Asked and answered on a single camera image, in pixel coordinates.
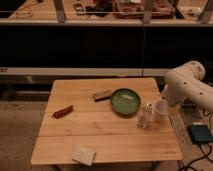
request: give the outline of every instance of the paper cup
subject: paper cup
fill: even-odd
[[[154,104],[153,120],[155,122],[161,122],[166,120],[168,116],[168,102],[164,99],[159,99]]]

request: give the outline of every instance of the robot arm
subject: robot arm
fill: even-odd
[[[213,88],[201,82],[205,76],[203,65],[190,61],[165,75],[166,86],[161,92],[168,104],[181,104],[186,98],[199,107],[213,112]]]

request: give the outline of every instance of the gray floor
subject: gray floor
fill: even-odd
[[[30,158],[38,135],[43,113],[47,104],[49,92],[17,92],[16,96],[9,96],[4,92],[0,101],[0,171],[49,171],[49,166],[31,166]],[[206,121],[200,117],[194,108],[184,108],[180,115],[171,114],[171,121],[183,152],[183,163],[202,156],[199,148],[191,143],[186,132],[186,126],[194,121]],[[150,164],[111,164],[85,166],[61,166],[63,170],[147,170]],[[206,159],[193,164],[198,170],[212,171],[213,164]],[[161,163],[157,171],[178,170],[177,161]]]

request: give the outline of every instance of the green plate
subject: green plate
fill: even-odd
[[[110,101],[112,109],[125,116],[136,113],[141,104],[140,96],[133,90],[126,88],[114,91]]]

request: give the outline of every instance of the bottle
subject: bottle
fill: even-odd
[[[152,116],[152,104],[148,102],[139,111],[138,126],[141,128],[146,128],[147,123],[149,122],[151,116]]]

